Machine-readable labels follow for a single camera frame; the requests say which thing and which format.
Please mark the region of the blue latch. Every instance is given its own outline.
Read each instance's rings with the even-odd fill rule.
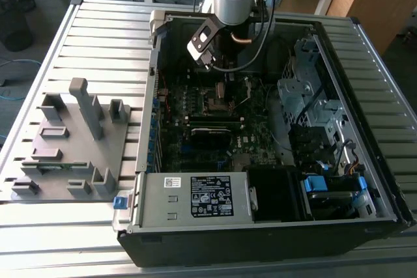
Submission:
[[[367,188],[365,177],[359,177],[359,185],[361,190],[365,190]]]
[[[304,187],[306,187],[307,192],[327,191],[326,180],[323,176],[308,176],[304,180]]]
[[[127,210],[128,209],[128,198],[126,198],[126,197],[115,197],[113,199],[113,208],[115,210]]]

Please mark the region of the white label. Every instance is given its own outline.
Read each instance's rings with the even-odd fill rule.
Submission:
[[[181,177],[165,177],[164,187],[165,188],[180,188]]]

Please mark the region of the aluminum extrusion table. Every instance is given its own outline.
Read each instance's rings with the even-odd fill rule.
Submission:
[[[184,6],[104,0],[83,0],[80,5],[70,5],[0,154],[0,182],[5,173],[22,174],[20,160],[30,153],[31,140],[43,119],[41,110],[36,108],[42,94],[60,92],[66,102],[75,102],[68,94],[68,86],[73,77],[79,76],[89,80],[88,91],[97,94],[100,103],[106,104],[117,96],[132,107],[118,187],[133,186],[149,68],[149,57],[138,57],[143,56],[138,51],[151,51],[149,18],[155,8],[191,10]],[[412,211],[417,211],[416,116],[361,26],[347,18],[277,16],[319,19],[323,23],[406,200]],[[377,269],[398,275],[417,267],[412,263],[417,260],[416,228],[387,240],[369,242],[338,257],[144,269],[135,267],[119,245],[111,227],[110,203],[2,204],[0,216],[0,270],[20,269],[0,272],[1,277],[195,277],[295,269],[314,269],[308,272],[310,277],[312,273],[323,277],[336,271],[338,277],[363,277],[370,273],[374,276]],[[405,262],[409,271],[403,269]]]

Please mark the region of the warning label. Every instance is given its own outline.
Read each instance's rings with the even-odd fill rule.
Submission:
[[[194,217],[233,216],[230,176],[191,177],[191,214]]]

